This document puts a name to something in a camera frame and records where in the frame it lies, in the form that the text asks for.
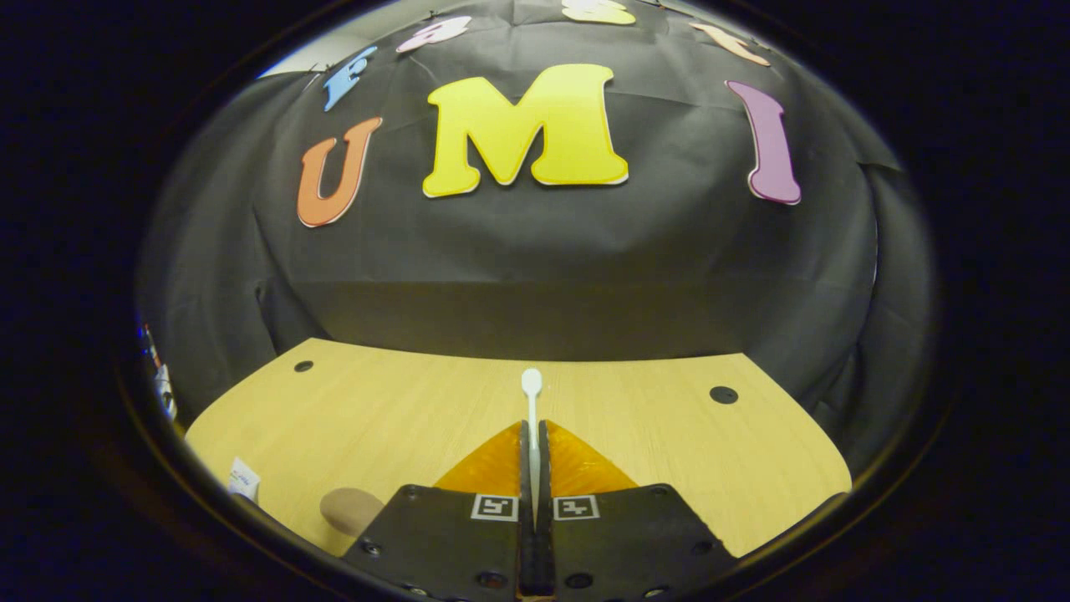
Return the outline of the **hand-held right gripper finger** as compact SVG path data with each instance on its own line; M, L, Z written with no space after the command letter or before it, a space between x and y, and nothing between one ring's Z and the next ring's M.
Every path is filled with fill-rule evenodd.
M639 487L572 433L538 427L538 595L672 601L736 558L675 488Z
M399 487L343 564L421 601L519 601L532 557L530 426L476 449L478 475Z

